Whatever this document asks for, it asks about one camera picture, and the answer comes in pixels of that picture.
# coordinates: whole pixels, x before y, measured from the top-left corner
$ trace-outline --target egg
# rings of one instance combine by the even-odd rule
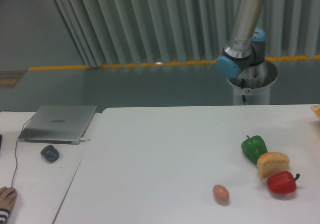
[[[222,203],[225,203],[229,200],[229,192],[228,190],[222,186],[222,185],[215,185],[213,187],[213,195],[214,197],[219,201],[219,202],[222,202]]]

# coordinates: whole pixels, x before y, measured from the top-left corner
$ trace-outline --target human hand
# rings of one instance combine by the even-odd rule
[[[0,209],[6,209],[10,212],[16,202],[17,195],[15,188],[0,188]]]

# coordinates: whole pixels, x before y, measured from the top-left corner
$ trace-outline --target laptop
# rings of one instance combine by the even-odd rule
[[[19,135],[20,142],[79,144],[97,106],[41,106]]]

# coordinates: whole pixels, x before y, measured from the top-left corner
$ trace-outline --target yellow floor line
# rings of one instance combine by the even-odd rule
[[[267,57],[265,58],[267,61],[292,61],[292,60],[308,60],[308,59],[320,59],[320,55],[315,55],[313,58],[309,58],[308,56],[282,56],[282,57]],[[178,66],[178,65],[202,65],[202,64],[214,64],[215,60],[211,60],[208,63],[207,60],[201,61],[186,61],[186,62],[169,62],[164,64],[162,62],[156,63],[141,63],[136,65],[135,63],[127,63],[124,66],[121,64],[103,64],[99,68],[123,68],[123,67],[152,67],[152,66]],[[85,65],[66,65],[66,66],[40,66],[40,67],[30,67],[28,70],[59,70],[59,69],[85,69],[87,68]]]

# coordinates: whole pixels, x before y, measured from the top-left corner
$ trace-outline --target bread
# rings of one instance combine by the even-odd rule
[[[320,119],[320,104],[319,105],[313,105],[311,107],[311,109],[316,114],[316,116]]]
[[[283,153],[266,152],[259,157],[256,165],[259,169],[260,177],[267,178],[288,169],[289,158]]]

